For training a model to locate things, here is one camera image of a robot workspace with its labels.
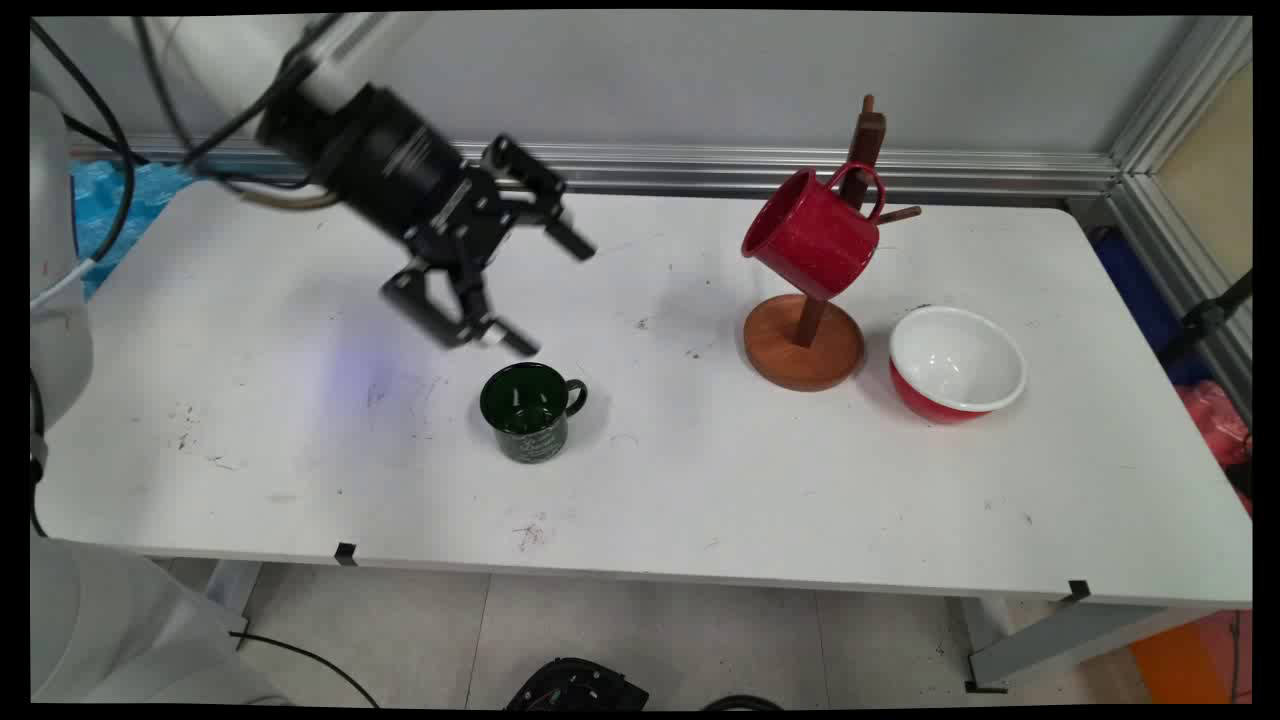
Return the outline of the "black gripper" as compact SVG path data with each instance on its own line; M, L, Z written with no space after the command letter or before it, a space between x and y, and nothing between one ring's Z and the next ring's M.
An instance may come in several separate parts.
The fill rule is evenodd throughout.
M444 348L539 352L532 337L490 307L484 275L460 268L486 266L508 228L539 227L580 261L596 254L570 222L566 181L541 160L500 135L483 154L484 170L388 88L365 85L337 111L289 91L268 105L257 138L416 256L380 295ZM530 200L498 193L493 174L515 181Z

